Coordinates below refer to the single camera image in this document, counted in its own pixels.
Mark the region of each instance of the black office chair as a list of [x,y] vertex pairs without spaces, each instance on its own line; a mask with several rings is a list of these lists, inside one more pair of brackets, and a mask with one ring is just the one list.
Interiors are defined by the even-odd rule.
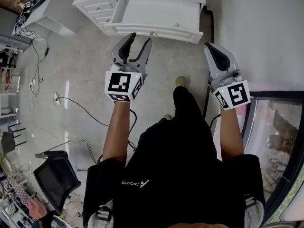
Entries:
[[34,176],[49,203],[61,214],[69,194],[81,185],[65,151],[36,154],[46,161],[34,170]]
[[18,144],[15,143],[15,138],[21,136],[21,134],[19,134],[17,136],[14,136],[14,133],[25,130],[25,128],[21,128],[21,129],[18,129],[18,130],[12,130],[11,127],[17,126],[19,124],[20,123],[8,126],[8,131],[4,132],[3,135],[2,135],[1,144],[2,144],[2,148],[3,148],[3,152],[5,154],[7,154],[8,152],[13,151],[14,149],[16,149],[17,146],[26,143],[26,141],[18,143]]

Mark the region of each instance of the electrical outlet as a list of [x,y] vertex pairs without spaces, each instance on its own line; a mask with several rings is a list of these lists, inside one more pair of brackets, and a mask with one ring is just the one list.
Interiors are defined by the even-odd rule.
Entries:
[[29,88],[30,88],[31,90],[34,90],[34,86],[35,86],[35,85],[36,85],[36,80],[33,79],[33,81],[30,82],[30,84],[29,84]]

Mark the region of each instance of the glass door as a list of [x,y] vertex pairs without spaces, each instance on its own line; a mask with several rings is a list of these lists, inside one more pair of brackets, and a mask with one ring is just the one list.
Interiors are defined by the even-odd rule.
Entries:
[[264,222],[292,187],[303,164],[303,92],[250,92],[242,131],[245,154],[259,157]]

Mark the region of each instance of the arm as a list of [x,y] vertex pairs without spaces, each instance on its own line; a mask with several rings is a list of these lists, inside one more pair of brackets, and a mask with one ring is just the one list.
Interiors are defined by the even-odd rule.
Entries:
[[116,102],[106,135],[103,158],[117,159],[125,164],[130,128],[130,103]]
[[222,160],[229,157],[244,154],[243,139],[238,126],[238,118],[235,109],[220,110],[220,148]]

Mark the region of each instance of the person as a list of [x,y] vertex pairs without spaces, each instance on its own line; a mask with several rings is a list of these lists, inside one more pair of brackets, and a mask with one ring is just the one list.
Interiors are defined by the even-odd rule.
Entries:
[[[260,225],[265,199],[259,159],[244,155],[235,110],[221,109],[220,161],[211,130],[185,85],[186,79],[178,77],[175,117],[162,118],[142,133],[127,165],[130,104],[115,103],[103,161],[88,170],[84,227]],[[252,206],[253,216],[248,213]],[[99,209],[109,211],[108,226],[97,225]]]

